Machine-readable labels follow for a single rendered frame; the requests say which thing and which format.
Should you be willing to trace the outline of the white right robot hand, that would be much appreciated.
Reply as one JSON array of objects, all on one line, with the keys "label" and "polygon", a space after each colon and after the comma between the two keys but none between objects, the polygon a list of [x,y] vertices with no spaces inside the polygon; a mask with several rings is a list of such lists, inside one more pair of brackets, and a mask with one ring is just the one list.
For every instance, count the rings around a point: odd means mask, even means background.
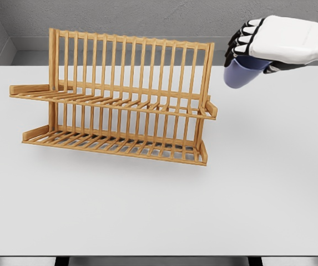
[{"label": "white right robot hand", "polygon": [[228,46],[225,67],[247,57],[268,61],[265,74],[304,67],[318,59],[318,23],[279,16],[250,20]]}]

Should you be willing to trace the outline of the blue cup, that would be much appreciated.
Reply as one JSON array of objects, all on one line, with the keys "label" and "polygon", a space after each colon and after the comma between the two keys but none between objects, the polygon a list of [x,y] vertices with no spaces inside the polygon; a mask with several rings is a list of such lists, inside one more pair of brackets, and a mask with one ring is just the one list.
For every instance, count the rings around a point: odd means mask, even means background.
[{"label": "blue cup", "polygon": [[225,84],[234,89],[241,88],[261,74],[270,63],[252,56],[238,56],[224,70]]}]

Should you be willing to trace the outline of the wooden two-tier dish rack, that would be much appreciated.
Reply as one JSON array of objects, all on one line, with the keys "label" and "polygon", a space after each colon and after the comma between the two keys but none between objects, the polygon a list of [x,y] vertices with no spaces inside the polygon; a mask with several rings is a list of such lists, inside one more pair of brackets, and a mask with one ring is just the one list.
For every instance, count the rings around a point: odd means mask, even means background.
[{"label": "wooden two-tier dish rack", "polygon": [[49,104],[23,142],[206,165],[213,55],[213,43],[50,29],[49,82],[9,88]]}]

